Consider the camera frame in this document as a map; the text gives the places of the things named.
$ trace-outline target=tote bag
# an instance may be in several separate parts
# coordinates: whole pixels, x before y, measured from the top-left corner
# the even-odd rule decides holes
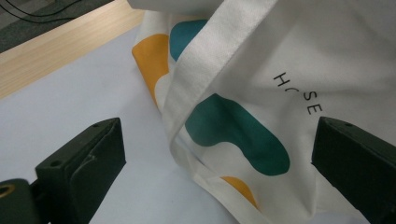
[[[240,223],[364,219],[313,167],[321,116],[396,145],[391,1],[130,0],[171,152]]]

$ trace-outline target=bag strap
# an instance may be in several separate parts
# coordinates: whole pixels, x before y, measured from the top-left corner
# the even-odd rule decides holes
[[[175,161],[218,199],[240,223],[270,222],[236,189],[181,145],[177,134],[215,77],[254,32],[276,0],[225,0],[178,58],[163,107],[163,122]]]

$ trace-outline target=orange shape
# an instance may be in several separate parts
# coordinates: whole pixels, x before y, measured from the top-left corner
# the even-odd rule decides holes
[[[169,73],[168,50],[168,35],[151,35],[132,49],[134,59],[155,104],[157,104],[155,85],[158,79]]]
[[[245,184],[244,181],[233,177],[233,176],[223,176],[221,179],[225,180],[227,183],[229,183],[231,186],[233,186],[236,190],[238,190],[248,201],[253,204],[257,209],[259,207],[256,204],[256,201],[254,200],[253,194],[251,193],[250,188],[248,187],[247,184]]]

